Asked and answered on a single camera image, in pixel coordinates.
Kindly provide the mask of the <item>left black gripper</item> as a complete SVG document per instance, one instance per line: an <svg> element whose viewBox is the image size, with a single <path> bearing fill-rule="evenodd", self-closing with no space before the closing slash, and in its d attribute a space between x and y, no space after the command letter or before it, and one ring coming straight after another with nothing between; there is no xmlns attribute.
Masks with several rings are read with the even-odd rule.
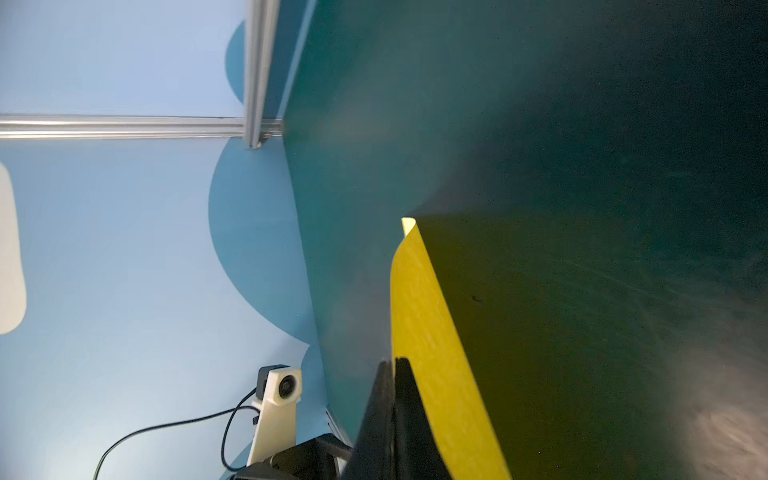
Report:
<svg viewBox="0 0 768 480"><path fill-rule="evenodd" d="M350 460L352 449L327 433L229 476L233 480L334 480L341 477L340 461Z"/></svg>

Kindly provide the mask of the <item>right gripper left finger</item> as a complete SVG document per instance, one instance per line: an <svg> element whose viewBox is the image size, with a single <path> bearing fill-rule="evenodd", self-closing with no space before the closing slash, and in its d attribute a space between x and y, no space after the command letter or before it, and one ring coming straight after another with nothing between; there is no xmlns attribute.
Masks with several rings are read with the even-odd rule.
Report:
<svg viewBox="0 0 768 480"><path fill-rule="evenodd" d="M393 475L394 377L390 361L382 361L363 421L342 479L391 479Z"/></svg>

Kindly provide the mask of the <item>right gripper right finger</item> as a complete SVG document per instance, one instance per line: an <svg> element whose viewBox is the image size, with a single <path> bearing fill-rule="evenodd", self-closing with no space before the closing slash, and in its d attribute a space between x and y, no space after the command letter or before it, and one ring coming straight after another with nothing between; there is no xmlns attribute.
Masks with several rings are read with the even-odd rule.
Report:
<svg viewBox="0 0 768 480"><path fill-rule="evenodd" d="M394 471L396 479L451 479L433 437L407 358L395 361Z"/></svg>

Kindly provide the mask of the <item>yellow square paper sheet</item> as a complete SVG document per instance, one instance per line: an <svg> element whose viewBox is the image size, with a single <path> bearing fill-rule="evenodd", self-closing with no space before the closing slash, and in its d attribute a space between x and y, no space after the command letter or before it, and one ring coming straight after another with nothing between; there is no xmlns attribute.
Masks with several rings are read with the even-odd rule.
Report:
<svg viewBox="0 0 768 480"><path fill-rule="evenodd" d="M454 479L509 479L506 460L417 221L391 268L392 352L409 361L437 451Z"/></svg>

